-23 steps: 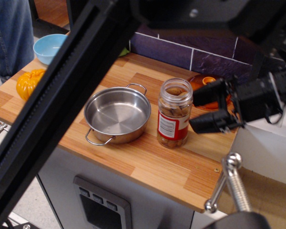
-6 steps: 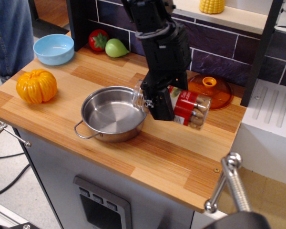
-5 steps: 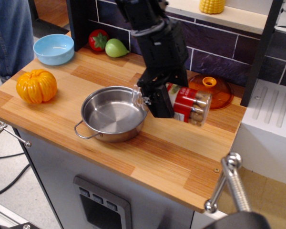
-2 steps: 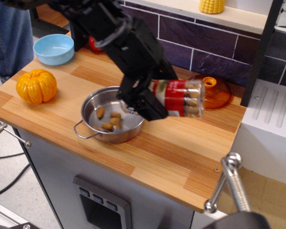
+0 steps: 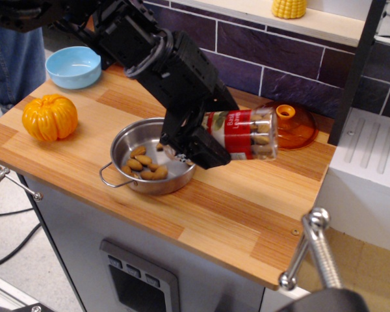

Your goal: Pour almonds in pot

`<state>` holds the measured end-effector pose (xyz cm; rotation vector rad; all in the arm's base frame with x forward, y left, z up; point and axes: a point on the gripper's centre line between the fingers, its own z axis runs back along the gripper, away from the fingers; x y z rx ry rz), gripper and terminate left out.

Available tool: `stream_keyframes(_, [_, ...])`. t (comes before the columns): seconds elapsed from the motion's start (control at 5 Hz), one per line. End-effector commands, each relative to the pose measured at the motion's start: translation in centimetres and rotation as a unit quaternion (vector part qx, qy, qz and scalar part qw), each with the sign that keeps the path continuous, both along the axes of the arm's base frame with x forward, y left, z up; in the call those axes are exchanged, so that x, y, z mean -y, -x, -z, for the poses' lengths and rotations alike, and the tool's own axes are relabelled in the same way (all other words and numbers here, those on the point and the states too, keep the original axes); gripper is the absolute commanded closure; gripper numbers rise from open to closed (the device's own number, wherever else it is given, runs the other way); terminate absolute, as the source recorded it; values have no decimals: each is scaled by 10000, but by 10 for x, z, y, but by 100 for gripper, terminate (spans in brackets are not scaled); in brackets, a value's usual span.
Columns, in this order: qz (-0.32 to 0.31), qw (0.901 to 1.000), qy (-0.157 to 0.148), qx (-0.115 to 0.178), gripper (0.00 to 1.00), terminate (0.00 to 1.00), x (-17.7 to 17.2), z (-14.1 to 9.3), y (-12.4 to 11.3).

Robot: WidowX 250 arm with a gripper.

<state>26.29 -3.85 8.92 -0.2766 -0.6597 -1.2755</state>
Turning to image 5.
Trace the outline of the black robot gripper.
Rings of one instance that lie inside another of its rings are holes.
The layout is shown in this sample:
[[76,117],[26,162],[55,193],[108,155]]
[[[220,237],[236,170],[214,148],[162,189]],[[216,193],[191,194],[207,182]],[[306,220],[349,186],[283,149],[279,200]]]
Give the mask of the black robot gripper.
[[204,129],[206,112],[239,107],[204,52],[183,31],[164,31],[157,45],[139,64],[125,70],[165,109],[161,141],[180,147],[181,153],[203,169],[225,166],[227,150]]

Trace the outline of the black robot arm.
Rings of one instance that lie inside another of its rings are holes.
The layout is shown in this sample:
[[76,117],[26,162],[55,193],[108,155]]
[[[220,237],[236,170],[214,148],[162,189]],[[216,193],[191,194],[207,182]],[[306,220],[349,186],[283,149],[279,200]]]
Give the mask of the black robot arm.
[[25,33],[46,25],[73,33],[104,66],[123,66],[166,109],[162,144],[204,169],[230,162],[202,120],[238,106],[187,33],[160,27],[142,1],[0,1],[0,26]]

